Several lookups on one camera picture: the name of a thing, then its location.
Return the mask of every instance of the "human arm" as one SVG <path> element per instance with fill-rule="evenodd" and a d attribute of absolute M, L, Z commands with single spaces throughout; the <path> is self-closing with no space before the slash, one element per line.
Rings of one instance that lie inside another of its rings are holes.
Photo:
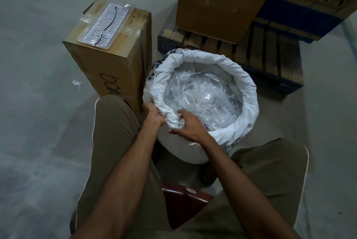
<path fill-rule="evenodd" d="M 93 212 L 72 239 L 125 237 L 147 180 L 152 149 L 164 119 L 151 103 L 136 140 L 109 175 Z"/>
<path fill-rule="evenodd" d="M 169 132 L 189 141 L 198 142 L 202 146 L 248 237 L 300 238 L 264 194 L 220 148 L 199 118 L 187 111 L 179 113 L 181 113 L 180 118 L 185 119 L 185 127 L 171 129 Z"/>

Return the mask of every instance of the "wooden pallet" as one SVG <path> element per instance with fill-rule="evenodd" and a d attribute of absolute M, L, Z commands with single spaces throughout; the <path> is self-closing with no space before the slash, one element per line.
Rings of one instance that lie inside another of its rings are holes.
<path fill-rule="evenodd" d="M 290 94 L 304 85 L 299 42 L 286 36 L 251 26 L 237 44 L 179 29 L 173 10 L 157 37 L 157 49 L 166 53 L 174 48 L 200 49 L 225 55 L 247 71 L 257 85 Z"/>

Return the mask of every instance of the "human hand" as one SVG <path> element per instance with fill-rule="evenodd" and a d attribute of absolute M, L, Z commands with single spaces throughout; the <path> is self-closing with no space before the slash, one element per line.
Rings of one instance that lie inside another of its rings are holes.
<path fill-rule="evenodd" d="M 207 137 L 211 137 L 208 134 L 205 126 L 201 120 L 189 111 L 179 110 L 177 113 L 181 114 L 180 119 L 185 120 L 185 127 L 182 129 L 170 129 L 170 134 L 176 134 L 188 141 L 202 143 Z"/>
<path fill-rule="evenodd" d="M 157 107 L 153 103 L 143 103 L 142 109 L 146 114 L 146 119 L 153 120 L 158 126 L 162 126 L 165 123 L 164 118 L 159 114 Z"/>

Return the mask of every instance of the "concrete floor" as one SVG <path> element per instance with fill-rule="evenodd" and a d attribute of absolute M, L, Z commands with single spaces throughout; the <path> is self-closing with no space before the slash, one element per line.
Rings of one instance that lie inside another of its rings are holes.
<path fill-rule="evenodd" d="M 1 0 L 0 238 L 69 236 L 90 169 L 97 94 L 61 41 L 92 1 Z M 177 0 L 119 1 L 152 12 L 158 58 L 156 35 Z M 354 28 L 356 15 L 347 26 Z M 307 239 L 357 234 L 357 63 L 349 46 L 356 39 L 349 40 L 338 26 L 319 42 L 301 43 L 305 87 L 284 100 L 259 89 L 260 115 L 238 145 L 288 137 L 308 147 L 296 226 Z M 196 166 L 164 154 L 157 166 L 163 178 L 199 187 Z"/>

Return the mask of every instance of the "black cable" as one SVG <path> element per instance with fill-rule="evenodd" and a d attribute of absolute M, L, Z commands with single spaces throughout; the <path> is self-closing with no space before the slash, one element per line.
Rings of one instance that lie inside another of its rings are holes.
<path fill-rule="evenodd" d="M 104 31 L 102 32 L 102 35 L 100 36 L 98 42 L 95 43 L 94 46 L 96 46 L 96 45 L 99 43 L 99 41 L 102 40 L 102 37 L 103 37 L 104 32 L 110 27 L 110 25 L 113 24 L 113 22 L 114 22 L 114 20 L 115 20 L 115 18 L 116 18 L 116 13 L 117 13 L 117 11 L 116 11 L 116 7 L 115 7 L 115 16 L 114 16 L 114 19 L 112 20 L 112 22 L 110 22 L 110 24 L 108 25 L 108 27 L 104 29 Z"/>

